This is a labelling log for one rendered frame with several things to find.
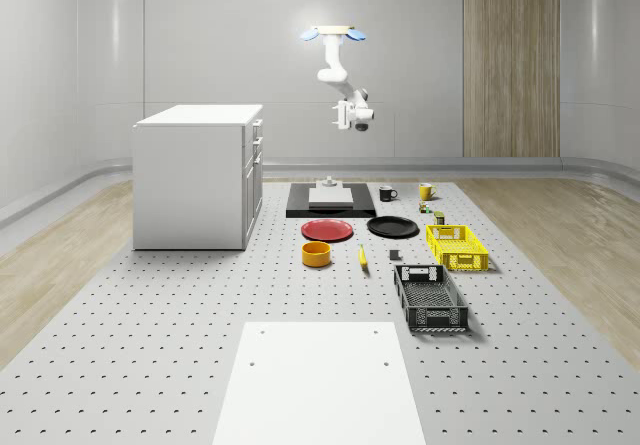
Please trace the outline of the black stove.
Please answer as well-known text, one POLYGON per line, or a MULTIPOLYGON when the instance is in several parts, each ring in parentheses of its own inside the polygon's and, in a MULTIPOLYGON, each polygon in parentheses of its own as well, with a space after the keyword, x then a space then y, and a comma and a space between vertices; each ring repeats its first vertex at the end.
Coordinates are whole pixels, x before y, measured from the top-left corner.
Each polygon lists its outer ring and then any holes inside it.
POLYGON ((335 186, 329 187, 329 190, 349 190, 353 204, 330 203, 328 207, 310 204, 309 190, 317 186, 326 188, 321 181, 316 181, 314 184, 293 183, 291 185, 286 207, 287 218, 373 218, 377 216, 369 188, 365 183, 345 183, 338 180, 335 186))

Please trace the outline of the red plate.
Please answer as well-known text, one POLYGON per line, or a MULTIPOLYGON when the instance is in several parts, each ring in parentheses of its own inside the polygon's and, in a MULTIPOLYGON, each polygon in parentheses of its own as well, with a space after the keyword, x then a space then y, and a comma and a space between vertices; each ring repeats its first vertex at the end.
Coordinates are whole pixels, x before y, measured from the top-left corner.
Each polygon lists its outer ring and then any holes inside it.
POLYGON ((353 235, 352 226, 337 219, 317 219, 304 223, 301 233, 309 240, 322 242, 337 242, 353 235))

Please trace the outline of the black plate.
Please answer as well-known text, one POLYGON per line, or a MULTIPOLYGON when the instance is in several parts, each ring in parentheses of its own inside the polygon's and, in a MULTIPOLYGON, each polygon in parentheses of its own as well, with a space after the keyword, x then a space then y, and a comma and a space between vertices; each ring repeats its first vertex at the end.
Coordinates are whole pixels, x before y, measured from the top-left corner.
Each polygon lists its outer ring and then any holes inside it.
POLYGON ((419 233, 415 222, 397 216, 372 218, 367 222, 367 228, 374 235, 391 239, 411 238, 419 233))

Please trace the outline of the yellow bowl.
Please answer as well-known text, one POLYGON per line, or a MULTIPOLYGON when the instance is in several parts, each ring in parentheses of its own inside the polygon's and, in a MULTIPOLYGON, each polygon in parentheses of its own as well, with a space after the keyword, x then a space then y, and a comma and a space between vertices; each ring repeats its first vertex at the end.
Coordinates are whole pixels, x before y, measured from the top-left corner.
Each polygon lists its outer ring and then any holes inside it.
POLYGON ((307 242, 302 246, 302 262, 304 265, 320 268, 331 261, 331 246, 322 241, 307 242))

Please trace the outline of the white cabinet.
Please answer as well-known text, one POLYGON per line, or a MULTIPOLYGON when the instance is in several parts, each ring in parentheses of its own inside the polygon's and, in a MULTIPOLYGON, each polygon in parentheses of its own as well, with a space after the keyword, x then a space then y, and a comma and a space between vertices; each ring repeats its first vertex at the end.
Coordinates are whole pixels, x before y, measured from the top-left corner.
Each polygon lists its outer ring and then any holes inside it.
POLYGON ((262 201, 262 109, 177 105, 133 127, 134 248, 246 248, 262 201))

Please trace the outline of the yellow basket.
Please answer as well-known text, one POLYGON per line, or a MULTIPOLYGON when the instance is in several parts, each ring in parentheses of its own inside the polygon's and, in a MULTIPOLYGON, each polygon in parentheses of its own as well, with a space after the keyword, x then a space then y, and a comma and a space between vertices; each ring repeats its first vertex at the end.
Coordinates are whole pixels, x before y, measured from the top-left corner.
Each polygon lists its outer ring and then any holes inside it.
POLYGON ((450 270, 488 269, 488 251, 466 225, 428 225, 426 241, 436 262, 450 270))

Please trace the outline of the dark grey basket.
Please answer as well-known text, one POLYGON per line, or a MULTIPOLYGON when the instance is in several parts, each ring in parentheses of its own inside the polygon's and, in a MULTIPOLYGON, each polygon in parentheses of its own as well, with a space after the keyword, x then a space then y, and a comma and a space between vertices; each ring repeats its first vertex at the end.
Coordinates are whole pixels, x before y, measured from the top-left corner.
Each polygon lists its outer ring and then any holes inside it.
POLYGON ((394 281, 405 320, 417 331, 468 328, 468 305, 442 265, 396 265, 394 281))

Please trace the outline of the white board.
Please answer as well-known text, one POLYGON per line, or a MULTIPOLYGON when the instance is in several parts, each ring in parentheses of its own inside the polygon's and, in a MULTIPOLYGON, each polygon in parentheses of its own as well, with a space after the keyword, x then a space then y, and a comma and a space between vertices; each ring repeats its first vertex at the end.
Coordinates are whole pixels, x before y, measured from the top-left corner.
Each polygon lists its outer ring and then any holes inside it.
POLYGON ((425 445, 391 322, 248 322, 213 445, 425 445))

